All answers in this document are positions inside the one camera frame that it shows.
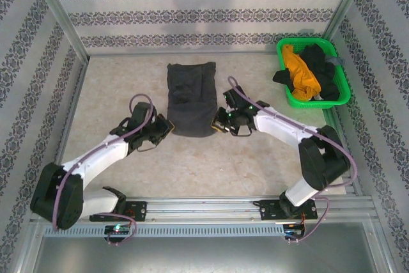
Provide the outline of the dark grey t-shirt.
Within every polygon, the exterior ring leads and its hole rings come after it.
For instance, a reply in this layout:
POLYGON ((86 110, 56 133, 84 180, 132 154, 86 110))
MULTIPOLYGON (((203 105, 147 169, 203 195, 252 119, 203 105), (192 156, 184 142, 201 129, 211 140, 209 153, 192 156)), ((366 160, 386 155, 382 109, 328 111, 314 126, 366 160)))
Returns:
POLYGON ((216 63, 167 65, 167 119, 173 133, 203 138, 216 133, 212 122, 217 112, 216 63))

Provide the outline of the orange t-shirt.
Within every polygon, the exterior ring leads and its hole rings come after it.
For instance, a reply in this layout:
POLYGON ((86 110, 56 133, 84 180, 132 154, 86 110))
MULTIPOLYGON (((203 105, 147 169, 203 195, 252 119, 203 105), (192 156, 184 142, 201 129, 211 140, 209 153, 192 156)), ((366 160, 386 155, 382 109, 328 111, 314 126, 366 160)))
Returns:
POLYGON ((294 53, 294 46, 285 44, 281 49, 285 69, 289 72, 291 95, 300 101, 310 101, 320 93, 321 86, 300 55, 294 53))

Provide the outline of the black t-shirt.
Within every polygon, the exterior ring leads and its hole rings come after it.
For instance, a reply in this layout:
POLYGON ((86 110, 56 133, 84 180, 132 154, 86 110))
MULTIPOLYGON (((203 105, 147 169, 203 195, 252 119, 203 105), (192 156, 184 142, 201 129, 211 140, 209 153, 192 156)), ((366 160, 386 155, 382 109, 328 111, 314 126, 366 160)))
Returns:
MULTIPOLYGON (((336 66, 325 62, 325 53, 323 49, 317 45, 308 45, 301 52, 296 53, 306 62, 310 71, 317 78, 321 91, 311 100, 336 101, 339 99, 340 91, 334 82, 336 66)), ((285 85, 289 91, 292 87, 287 69, 277 71, 272 80, 276 83, 285 85)))

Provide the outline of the left controller board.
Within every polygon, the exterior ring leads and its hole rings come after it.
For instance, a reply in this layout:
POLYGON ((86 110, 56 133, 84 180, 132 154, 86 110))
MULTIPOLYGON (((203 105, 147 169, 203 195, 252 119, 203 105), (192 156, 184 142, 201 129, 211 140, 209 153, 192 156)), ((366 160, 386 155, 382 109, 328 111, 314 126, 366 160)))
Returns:
POLYGON ((129 235, 131 227, 127 224, 108 225, 104 229, 105 235, 129 235))

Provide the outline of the controller board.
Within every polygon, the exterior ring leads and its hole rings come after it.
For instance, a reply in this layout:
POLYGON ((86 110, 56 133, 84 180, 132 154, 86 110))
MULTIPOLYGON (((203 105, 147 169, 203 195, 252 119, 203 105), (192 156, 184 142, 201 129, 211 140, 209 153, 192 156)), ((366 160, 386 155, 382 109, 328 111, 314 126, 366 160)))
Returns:
POLYGON ((104 229, 105 235, 129 235, 131 227, 127 224, 108 225, 104 229))
POLYGON ((284 224, 283 230, 286 240, 300 240, 305 234, 304 224, 284 224))

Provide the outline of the green plastic basket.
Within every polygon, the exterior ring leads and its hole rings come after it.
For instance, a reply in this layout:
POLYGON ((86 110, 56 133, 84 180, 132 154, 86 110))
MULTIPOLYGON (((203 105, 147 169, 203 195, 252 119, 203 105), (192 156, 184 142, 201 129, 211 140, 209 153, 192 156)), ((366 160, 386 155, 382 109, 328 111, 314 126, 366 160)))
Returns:
MULTIPOLYGON (((325 39, 322 38, 283 38, 282 40, 279 40, 277 43, 277 55, 279 57, 279 64, 281 66, 280 70, 284 69, 284 63, 282 60, 282 54, 281 54, 281 49, 282 46, 285 44, 290 44, 294 46, 294 52, 299 53, 301 52, 306 46, 308 45, 313 45, 317 44, 319 45, 325 55, 331 55, 331 56, 336 56, 337 52, 334 48, 334 46, 325 39)), ((340 96, 339 99, 336 101, 325 101, 325 100, 311 100, 308 102, 303 102, 300 100, 297 100, 292 97, 289 89, 286 87, 286 96, 288 99, 288 104, 291 107, 297 108, 297 109, 302 109, 302 108, 308 108, 308 109, 330 109, 336 105, 345 105, 350 97, 351 97, 351 91, 350 87, 348 86, 348 83, 346 81, 346 77, 343 72, 343 66, 336 66, 336 73, 334 76, 334 82, 336 83, 337 87, 339 88, 340 91, 340 96)))

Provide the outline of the right controller board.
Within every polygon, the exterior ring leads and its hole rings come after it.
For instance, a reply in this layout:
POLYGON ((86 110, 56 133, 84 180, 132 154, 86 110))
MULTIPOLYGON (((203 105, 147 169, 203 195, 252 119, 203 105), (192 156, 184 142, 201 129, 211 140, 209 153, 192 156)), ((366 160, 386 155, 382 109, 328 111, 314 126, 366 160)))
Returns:
POLYGON ((283 230, 286 240, 300 240, 305 234, 304 224, 284 224, 283 230))

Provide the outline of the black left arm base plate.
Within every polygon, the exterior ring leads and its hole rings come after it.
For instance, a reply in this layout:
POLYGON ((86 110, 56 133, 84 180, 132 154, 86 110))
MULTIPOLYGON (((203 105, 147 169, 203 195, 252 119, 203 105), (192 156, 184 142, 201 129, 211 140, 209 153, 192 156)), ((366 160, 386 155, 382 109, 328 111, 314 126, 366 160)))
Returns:
MULTIPOLYGON (((114 214, 124 215, 132 218, 135 222, 144 222, 147 212, 147 202, 145 201, 122 201, 116 205, 114 214)), ((108 215, 91 215, 89 217, 91 222, 129 222, 124 217, 108 216, 108 215)))

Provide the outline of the aluminium mounting rail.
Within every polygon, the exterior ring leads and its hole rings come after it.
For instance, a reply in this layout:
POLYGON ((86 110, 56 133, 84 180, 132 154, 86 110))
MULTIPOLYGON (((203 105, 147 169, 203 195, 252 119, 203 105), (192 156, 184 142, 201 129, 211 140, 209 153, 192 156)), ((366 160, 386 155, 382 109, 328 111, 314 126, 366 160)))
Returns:
MULTIPOLYGON (((255 197, 130 198, 147 202, 146 224, 260 224, 255 197)), ((365 221, 378 218, 372 197, 353 194, 322 195, 315 199, 323 222, 365 221)))

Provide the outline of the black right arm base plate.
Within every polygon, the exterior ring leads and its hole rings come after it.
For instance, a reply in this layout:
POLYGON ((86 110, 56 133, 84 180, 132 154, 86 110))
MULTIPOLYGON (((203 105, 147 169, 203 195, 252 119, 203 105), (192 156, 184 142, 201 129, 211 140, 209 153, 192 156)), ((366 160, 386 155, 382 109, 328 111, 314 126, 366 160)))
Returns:
POLYGON ((316 204, 313 200, 307 200, 298 207, 293 213, 286 213, 280 206, 278 199, 262 199, 254 201, 253 205, 259 207, 260 218, 262 221, 285 221, 297 220, 303 217, 307 220, 317 220, 318 214, 316 204))

